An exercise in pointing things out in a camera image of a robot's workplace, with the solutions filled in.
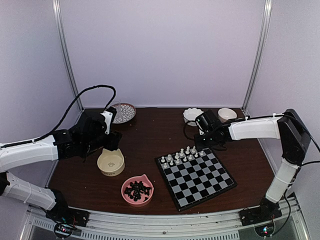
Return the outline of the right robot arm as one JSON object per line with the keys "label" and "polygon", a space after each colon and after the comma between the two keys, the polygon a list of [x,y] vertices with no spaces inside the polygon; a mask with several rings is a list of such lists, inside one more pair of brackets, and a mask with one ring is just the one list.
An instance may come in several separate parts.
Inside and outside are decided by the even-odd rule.
{"label": "right robot arm", "polygon": [[302,166],[311,143],[311,137],[297,112],[287,109],[281,114],[221,122],[211,110],[207,110],[195,118],[195,123],[202,131],[202,134],[194,135],[195,147],[198,150],[246,139],[280,140],[280,167],[265,194],[267,202],[256,210],[259,220],[268,220],[276,212],[274,204],[283,197]]}

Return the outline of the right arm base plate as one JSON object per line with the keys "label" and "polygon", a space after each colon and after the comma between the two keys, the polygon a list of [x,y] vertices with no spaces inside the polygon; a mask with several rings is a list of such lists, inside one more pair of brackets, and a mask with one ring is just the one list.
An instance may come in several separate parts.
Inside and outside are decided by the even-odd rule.
{"label": "right arm base plate", "polygon": [[239,212],[243,226],[255,225],[282,216],[279,204],[261,204],[253,208],[245,208]]}

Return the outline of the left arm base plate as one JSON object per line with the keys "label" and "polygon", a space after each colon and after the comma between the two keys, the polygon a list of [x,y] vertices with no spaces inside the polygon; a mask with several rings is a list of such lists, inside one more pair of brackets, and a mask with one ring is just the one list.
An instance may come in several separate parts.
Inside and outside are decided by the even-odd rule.
{"label": "left arm base plate", "polygon": [[85,210],[56,204],[51,210],[45,210],[46,217],[54,222],[65,223],[73,227],[86,227],[90,213]]}

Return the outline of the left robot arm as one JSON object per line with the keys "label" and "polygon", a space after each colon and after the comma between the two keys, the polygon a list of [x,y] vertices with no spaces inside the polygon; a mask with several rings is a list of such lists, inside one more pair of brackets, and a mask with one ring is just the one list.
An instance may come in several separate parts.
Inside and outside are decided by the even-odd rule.
{"label": "left robot arm", "polygon": [[72,157],[86,159],[100,148],[116,150],[121,133],[111,131],[117,110],[109,107],[101,113],[85,110],[70,129],[53,130],[36,139],[0,146],[0,195],[20,200],[47,211],[61,222],[72,218],[64,196],[58,190],[43,188],[22,180],[10,170],[44,161]]}

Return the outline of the white chess piece tall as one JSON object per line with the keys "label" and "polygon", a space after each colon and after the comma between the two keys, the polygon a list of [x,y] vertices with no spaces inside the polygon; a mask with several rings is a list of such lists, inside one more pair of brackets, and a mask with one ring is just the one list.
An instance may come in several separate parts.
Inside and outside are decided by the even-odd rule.
{"label": "white chess piece tall", "polygon": [[186,147],[186,150],[185,150],[185,154],[188,155],[189,153],[190,153],[190,147],[187,146],[187,147]]}
{"label": "white chess piece tall", "polygon": [[193,148],[191,149],[191,152],[194,154],[196,151],[197,151],[197,150],[196,150],[196,147],[193,146]]}

